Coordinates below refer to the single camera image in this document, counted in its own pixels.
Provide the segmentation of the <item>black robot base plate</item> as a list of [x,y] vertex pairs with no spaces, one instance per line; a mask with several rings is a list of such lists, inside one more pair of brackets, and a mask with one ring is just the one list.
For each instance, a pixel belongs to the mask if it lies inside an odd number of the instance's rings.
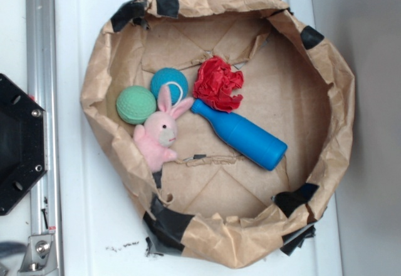
[[47,171],[45,111],[1,74],[1,215],[6,216]]

